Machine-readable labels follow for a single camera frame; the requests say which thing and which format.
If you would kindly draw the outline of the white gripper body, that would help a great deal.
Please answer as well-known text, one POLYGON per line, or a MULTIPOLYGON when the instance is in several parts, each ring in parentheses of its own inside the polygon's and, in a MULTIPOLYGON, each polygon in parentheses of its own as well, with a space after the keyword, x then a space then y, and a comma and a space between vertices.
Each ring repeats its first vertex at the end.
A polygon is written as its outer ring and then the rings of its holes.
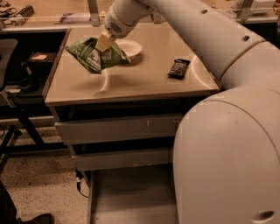
POLYGON ((140 0, 115 0, 105 16, 104 26, 114 39, 123 39, 153 11, 152 7, 140 0))

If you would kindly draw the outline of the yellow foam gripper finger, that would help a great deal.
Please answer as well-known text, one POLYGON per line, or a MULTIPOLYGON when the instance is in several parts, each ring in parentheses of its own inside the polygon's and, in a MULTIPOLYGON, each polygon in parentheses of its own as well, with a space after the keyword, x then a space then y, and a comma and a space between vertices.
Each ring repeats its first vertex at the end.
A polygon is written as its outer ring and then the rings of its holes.
POLYGON ((99 52, 103 53, 107 51, 115 43, 115 41, 116 39, 112 36, 110 32, 103 31, 97 40, 95 48, 99 52))

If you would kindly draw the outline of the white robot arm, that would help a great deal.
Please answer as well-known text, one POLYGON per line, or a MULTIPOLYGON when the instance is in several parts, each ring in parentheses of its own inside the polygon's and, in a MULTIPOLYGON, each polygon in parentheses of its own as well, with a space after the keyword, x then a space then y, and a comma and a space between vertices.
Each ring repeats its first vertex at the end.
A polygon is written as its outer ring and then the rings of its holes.
POLYGON ((179 224, 280 224, 280 51, 202 0, 115 0, 109 38, 126 37, 153 11, 223 88, 178 126, 179 224))

